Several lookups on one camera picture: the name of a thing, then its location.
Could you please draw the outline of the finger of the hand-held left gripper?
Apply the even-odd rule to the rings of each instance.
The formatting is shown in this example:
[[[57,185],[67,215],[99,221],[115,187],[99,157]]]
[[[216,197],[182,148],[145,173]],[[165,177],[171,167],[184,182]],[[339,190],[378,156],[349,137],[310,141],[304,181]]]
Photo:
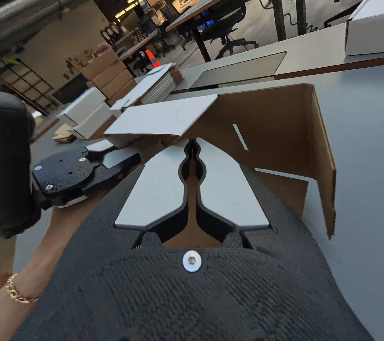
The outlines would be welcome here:
[[[94,152],[94,153],[107,153],[110,151],[116,150],[116,147],[113,145],[113,143],[109,142],[106,139],[102,139],[96,142],[93,142],[91,144],[88,144],[85,146],[85,149],[87,152]]]
[[[102,165],[111,169],[114,166],[122,166],[123,172],[129,172],[141,163],[141,155],[137,149],[126,147],[113,150],[104,155]]]

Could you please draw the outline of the stack of flat cardboard sheets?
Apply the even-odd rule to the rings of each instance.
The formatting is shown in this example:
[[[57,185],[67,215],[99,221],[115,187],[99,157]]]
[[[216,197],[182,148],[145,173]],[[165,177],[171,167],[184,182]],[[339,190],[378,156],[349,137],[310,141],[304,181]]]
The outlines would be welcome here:
[[[183,81],[184,76],[175,63],[161,65],[149,71],[128,94],[117,100],[110,112],[119,117],[129,107],[162,102]]]

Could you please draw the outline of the white and brown cardboard box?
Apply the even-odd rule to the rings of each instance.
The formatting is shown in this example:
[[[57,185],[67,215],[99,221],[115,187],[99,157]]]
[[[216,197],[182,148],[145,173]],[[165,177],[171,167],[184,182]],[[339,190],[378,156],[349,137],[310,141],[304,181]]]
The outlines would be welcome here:
[[[314,85],[218,91],[174,94],[160,103],[128,107],[104,137],[117,148],[145,136],[160,137],[166,147],[201,137],[252,170],[312,178],[332,239],[336,166]]]

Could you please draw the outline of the white folded box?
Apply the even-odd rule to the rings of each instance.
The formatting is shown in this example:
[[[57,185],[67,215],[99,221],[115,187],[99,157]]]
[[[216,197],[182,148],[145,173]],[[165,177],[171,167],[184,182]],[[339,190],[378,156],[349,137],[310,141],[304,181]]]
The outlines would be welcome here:
[[[384,52],[384,0],[363,0],[347,21],[346,56]]]

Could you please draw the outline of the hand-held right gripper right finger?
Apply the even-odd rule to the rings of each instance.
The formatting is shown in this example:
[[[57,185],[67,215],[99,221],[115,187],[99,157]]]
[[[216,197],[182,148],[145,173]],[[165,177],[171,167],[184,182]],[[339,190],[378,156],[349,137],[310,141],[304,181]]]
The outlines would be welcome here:
[[[270,222],[246,176],[230,155],[202,138],[193,140],[196,220],[217,241],[229,233],[264,230]]]

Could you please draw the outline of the stack of brown cardboard boxes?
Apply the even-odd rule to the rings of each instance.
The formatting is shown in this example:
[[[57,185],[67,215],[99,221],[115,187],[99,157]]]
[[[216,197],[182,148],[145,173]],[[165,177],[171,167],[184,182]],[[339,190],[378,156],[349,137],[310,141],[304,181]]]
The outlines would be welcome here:
[[[89,88],[95,87],[112,106],[136,85],[132,74],[115,51],[106,44],[95,51],[85,50],[68,58],[69,68],[74,68],[87,79]]]

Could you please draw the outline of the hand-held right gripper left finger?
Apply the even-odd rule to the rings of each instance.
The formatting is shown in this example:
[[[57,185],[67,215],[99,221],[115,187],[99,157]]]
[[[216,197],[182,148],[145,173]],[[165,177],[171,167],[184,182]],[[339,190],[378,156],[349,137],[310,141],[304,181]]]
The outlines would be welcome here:
[[[168,241],[186,227],[192,146],[182,139],[146,163],[115,220],[117,228],[153,232]]]

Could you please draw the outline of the flat brown cardboard sheet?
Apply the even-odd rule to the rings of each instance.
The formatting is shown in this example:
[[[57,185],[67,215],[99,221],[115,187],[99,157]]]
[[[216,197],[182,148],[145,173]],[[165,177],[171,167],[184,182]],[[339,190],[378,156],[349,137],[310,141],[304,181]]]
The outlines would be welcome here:
[[[69,131],[70,126],[63,124],[58,130],[55,131],[53,140],[56,143],[70,143],[76,139],[76,136]]]

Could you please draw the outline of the person's left forearm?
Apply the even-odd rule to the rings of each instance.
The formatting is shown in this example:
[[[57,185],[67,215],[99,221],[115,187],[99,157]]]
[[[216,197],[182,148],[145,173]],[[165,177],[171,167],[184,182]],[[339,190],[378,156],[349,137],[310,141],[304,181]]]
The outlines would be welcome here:
[[[6,286],[0,290],[0,340],[7,341],[35,309],[37,300],[22,303],[11,298]]]

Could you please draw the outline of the orange traffic cone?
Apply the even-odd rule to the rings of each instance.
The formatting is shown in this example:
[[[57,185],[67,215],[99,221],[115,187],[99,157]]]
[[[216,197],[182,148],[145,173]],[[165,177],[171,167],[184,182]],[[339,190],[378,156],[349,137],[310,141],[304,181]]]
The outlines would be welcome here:
[[[160,62],[155,58],[150,50],[147,49],[145,52],[154,69],[161,66]]]

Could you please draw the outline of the white closed mailer box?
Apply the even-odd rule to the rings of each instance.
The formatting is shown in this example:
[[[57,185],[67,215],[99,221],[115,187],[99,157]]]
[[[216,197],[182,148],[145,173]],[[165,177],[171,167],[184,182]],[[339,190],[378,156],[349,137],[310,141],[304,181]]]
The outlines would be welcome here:
[[[114,116],[110,107],[106,103],[102,103],[83,122],[69,127],[68,132],[79,139],[88,140],[112,117]]]
[[[56,118],[70,127],[83,123],[107,97],[96,87],[89,88],[71,104],[64,108]]]

